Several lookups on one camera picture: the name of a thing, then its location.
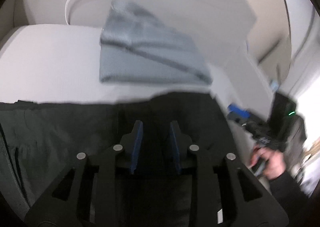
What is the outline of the black sleeved right forearm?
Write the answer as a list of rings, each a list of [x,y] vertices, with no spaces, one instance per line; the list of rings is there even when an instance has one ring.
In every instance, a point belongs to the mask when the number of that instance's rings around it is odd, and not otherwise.
[[[270,181],[273,196],[287,213],[289,226],[319,226],[319,185],[307,196],[288,172]]]

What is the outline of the person's right hand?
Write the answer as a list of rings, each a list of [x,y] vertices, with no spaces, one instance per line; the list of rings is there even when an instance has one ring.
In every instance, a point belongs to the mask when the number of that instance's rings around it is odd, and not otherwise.
[[[255,166],[260,158],[266,161],[266,166],[263,170],[263,176],[265,176],[268,180],[274,180],[286,171],[286,164],[282,152],[256,145],[252,151],[251,159],[249,161],[249,168]]]

